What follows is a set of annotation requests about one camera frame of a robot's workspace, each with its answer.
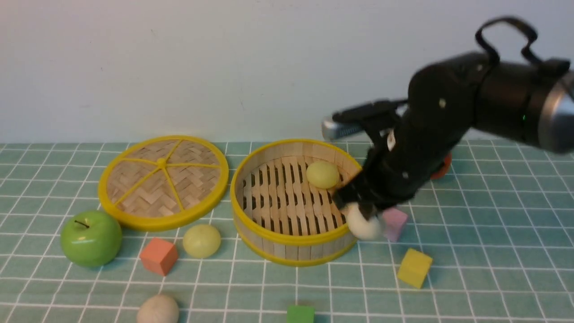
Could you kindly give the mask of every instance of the bamboo steamer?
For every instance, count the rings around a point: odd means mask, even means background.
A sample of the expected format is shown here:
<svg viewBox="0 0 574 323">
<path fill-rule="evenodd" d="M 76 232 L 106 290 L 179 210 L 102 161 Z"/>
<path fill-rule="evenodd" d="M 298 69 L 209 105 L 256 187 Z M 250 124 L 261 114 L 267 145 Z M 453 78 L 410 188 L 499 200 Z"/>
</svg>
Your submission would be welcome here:
<svg viewBox="0 0 574 323">
<path fill-rule="evenodd" d="M 332 190 L 307 181 L 307 167 L 318 160 L 339 169 L 340 184 L 360 170 L 343 150 L 315 140 L 283 140 L 254 151 L 231 181 L 234 223 L 244 243 L 261 257 L 286 266 L 323 264 L 356 243 L 346 209 L 332 201 Z"/>
<path fill-rule="evenodd" d="M 192 223 L 223 197 L 225 155 L 196 137 L 165 136 L 117 156 L 98 185 L 102 208 L 127 228 L 164 231 Z"/>
</svg>

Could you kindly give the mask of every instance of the yellow block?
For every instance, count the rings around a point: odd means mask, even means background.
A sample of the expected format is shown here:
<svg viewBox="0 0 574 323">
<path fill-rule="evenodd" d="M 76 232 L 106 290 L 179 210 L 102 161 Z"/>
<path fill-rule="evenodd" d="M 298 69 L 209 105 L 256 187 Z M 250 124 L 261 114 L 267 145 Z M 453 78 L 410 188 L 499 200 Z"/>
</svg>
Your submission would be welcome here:
<svg viewBox="0 0 574 323">
<path fill-rule="evenodd" d="M 431 268 L 432 258 L 415 249 L 409 248 L 402 259 L 397 278 L 420 289 Z"/>
</svg>

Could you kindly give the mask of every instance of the yellow ball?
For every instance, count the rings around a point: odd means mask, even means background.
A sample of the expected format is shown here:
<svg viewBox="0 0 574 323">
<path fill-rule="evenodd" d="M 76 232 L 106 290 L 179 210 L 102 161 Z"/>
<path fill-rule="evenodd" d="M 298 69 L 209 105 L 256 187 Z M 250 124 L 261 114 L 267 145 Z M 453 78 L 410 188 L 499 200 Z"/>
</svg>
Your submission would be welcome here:
<svg viewBox="0 0 574 323">
<path fill-rule="evenodd" d="M 198 224 L 191 227 L 183 236 L 183 248 L 195 258 L 213 255 L 221 245 L 221 234 L 212 225 Z"/>
<path fill-rule="evenodd" d="M 332 163 L 316 161 L 307 167 L 307 180 L 318 189 L 330 189 L 339 183 L 339 169 Z"/>
</svg>

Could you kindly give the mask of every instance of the orange block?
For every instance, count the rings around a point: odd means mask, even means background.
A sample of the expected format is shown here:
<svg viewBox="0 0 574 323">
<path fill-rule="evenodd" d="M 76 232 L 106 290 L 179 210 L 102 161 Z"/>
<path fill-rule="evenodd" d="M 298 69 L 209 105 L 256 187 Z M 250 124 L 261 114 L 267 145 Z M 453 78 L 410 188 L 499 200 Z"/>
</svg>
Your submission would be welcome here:
<svg viewBox="0 0 574 323">
<path fill-rule="evenodd" d="M 139 255 L 143 267 L 151 272 L 165 276 L 176 263 L 179 255 L 176 246 L 168 241 L 153 238 Z"/>
</svg>

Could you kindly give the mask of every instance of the yellow rim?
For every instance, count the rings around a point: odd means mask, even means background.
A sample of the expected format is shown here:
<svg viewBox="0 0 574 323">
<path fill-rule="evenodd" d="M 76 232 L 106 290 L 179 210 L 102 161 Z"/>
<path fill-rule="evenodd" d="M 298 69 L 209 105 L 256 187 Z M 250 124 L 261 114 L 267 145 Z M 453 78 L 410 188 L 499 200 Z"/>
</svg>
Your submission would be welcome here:
<svg viewBox="0 0 574 323">
<path fill-rule="evenodd" d="M 284 258 L 275 257 L 273 255 L 266 253 L 263 250 L 258 249 L 254 244 L 251 243 L 251 241 L 249 241 L 247 238 L 245 238 L 245 236 L 239 230 L 237 230 L 237 233 L 239 234 L 239 237 L 241 237 L 241 240 L 243 241 L 243 243 L 245 243 L 245 245 L 248 246 L 249 249 L 251 249 L 253 252 L 255 252 L 259 257 L 265 258 L 265 259 L 269 260 L 270 262 L 274 262 L 274 263 L 285 265 L 285 266 L 291 266 L 291 267 L 310 267 L 310 266 L 316 266 L 316 265 L 321 265 L 324 263 L 331 262 L 331 261 L 343 256 L 345 253 L 349 252 L 349 250 L 353 249 L 353 247 L 355 246 L 355 244 L 357 242 L 357 240 L 355 239 L 355 240 L 353 240 L 352 243 L 350 243 L 348 246 L 346 246 L 341 251 L 338 251 L 336 253 L 333 253 L 330 256 L 323 257 L 321 259 L 288 260 L 288 259 L 284 259 Z"/>
<path fill-rule="evenodd" d="M 255 222 L 253 222 L 247 216 L 247 214 L 245 214 L 245 212 L 243 212 L 242 208 L 239 206 L 239 201 L 237 201 L 237 198 L 236 198 L 235 183 L 237 181 L 237 176 L 240 173 L 241 169 L 243 169 L 245 164 L 251 158 L 253 158 L 253 156 L 260 153 L 261 151 L 264 151 L 264 150 L 268 149 L 269 147 L 278 146 L 278 145 L 282 145 L 282 144 L 289 144 L 289 143 L 311 143 L 311 144 L 323 145 L 325 147 L 334 149 L 337 152 L 341 153 L 343 156 L 349 158 L 351 160 L 351 162 L 353 162 L 357 167 L 359 167 L 359 169 L 361 168 L 361 165 L 353 157 L 351 157 L 351 155 L 347 154 L 344 150 L 342 150 L 339 147 L 336 147 L 334 145 L 324 143 L 322 141 L 311 140 L 311 139 L 287 139 L 287 140 L 276 141 L 274 143 L 264 145 L 264 146 L 258 148 L 257 150 L 255 150 L 254 152 L 252 152 L 251 154 L 249 154 L 241 162 L 241 164 L 239 165 L 239 167 L 235 171 L 235 174 L 233 175 L 233 178 L 231 180 L 231 194 L 230 194 L 231 195 L 231 205 L 233 207 L 233 211 L 239 217 L 241 222 L 243 224 L 245 224 L 247 226 L 247 228 L 249 228 L 251 231 L 255 232 L 258 236 L 261 236 L 265 239 L 268 239 L 268 240 L 271 240 L 273 242 L 280 243 L 280 244 L 315 245 L 315 244 L 326 243 L 326 242 L 329 242 L 329 241 L 332 241 L 332 240 L 338 239 L 339 237 L 344 236 L 345 233 L 347 233 L 349 231 L 348 225 L 346 223 L 344 225 L 338 227 L 335 230 L 325 232 L 325 233 L 320 233 L 320 234 L 314 234 L 312 236 L 289 236 L 286 234 L 280 234 L 280 233 L 273 232 L 271 230 L 263 228 L 262 226 L 257 225 Z"/>
<path fill-rule="evenodd" d="M 130 153 L 132 153 L 133 151 L 136 151 L 136 150 L 138 150 L 138 149 L 140 149 L 146 145 L 153 144 L 153 143 L 156 143 L 159 141 L 165 141 L 165 140 L 178 140 L 179 141 L 176 144 L 176 146 L 172 148 L 172 150 L 168 154 L 168 157 L 171 153 L 173 153 L 173 151 L 177 148 L 177 146 L 182 141 L 193 141 L 194 143 L 199 143 L 201 145 L 204 145 L 211 150 L 211 152 L 215 155 L 215 157 L 217 158 L 217 160 L 219 162 L 219 166 L 217 166 L 217 168 L 219 168 L 221 170 L 221 175 L 219 177 L 219 181 L 215 185 L 213 191 L 206 198 L 204 198 L 201 202 L 199 202 L 196 206 L 194 206 L 188 210 L 185 210 L 183 212 L 179 212 L 177 214 L 174 214 L 172 216 L 168 216 L 168 217 L 143 218 L 143 217 L 137 217 L 137 216 L 134 216 L 134 215 L 131 215 L 129 213 L 125 213 L 125 212 L 119 210 L 115 206 L 115 203 L 110 201 L 110 199 L 108 198 L 108 195 L 107 195 L 107 191 L 106 191 L 107 180 L 110 177 L 112 170 L 114 169 L 114 167 L 119 162 L 124 161 L 124 160 L 132 160 L 132 159 L 127 159 L 125 157 L 127 155 L 129 155 Z M 153 161 L 146 161 L 146 160 L 138 160 L 138 161 L 141 161 L 144 163 L 156 164 L 156 162 L 153 162 Z M 212 165 L 202 165 L 202 164 L 185 164 L 185 165 L 183 165 L 183 164 L 171 164 L 170 166 L 199 166 L 199 167 L 211 167 L 211 168 L 213 168 Z M 152 171 L 148 176 L 151 176 L 151 174 L 154 174 L 155 172 L 158 172 L 158 171 L 165 171 L 165 169 L 161 168 L 161 167 L 156 167 L 156 169 L 154 171 Z M 172 191 L 175 193 L 175 187 L 173 186 L 173 183 L 172 183 L 170 177 L 167 176 L 166 178 L 168 179 L 168 183 L 171 186 Z M 225 155 L 223 153 L 221 153 L 221 151 L 215 145 L 213 145 L 209 141 L 203 140 L 201 138 L 188 137 L 188 136 L 165 136 L 165 137 L 158 137 L 158 138 L 146 140 L 146 141 L 143 141 L 137 145 L 134 145 L 134 146 L 130 147 L 128 150 L 122 152 L 114 160 L 112 160 L 112 162 L 106 167 L 106 169 L 104 170 L 104 173 L 102 174 L 102 177 L 100 178 L 100 182 L 98 184 L 98 196 L 99 196 L 100 202 L 102 203 L 102 208 L 106 212 L 108 212 L 110 215 L 114 216 L 118 220 L 118 222 L 120 222 L 121 225 L 126 226 L 130 229 L 141 230 L 141 231 L 165 231 L 165 230 L 176 229 L 176 228 L 179 228 L 179 227 L 184 226 L 186 224 L 189 224 L 191 222 L 194 222 L 197 219 L 204 216 L 211 209 L 213 209 L 219 203 L 219 201 L 221 200 L 221 198 L 225 194 L 228 180 L 229 180 L 229 165 L 227 164 L 227 159 L 225 158 Z M 175 194 L 175 197 L 177 199 L 178 204 L 181 207 L 181 201 L 179 199 L 179 196 L 177 194 Z"/>
</svg>

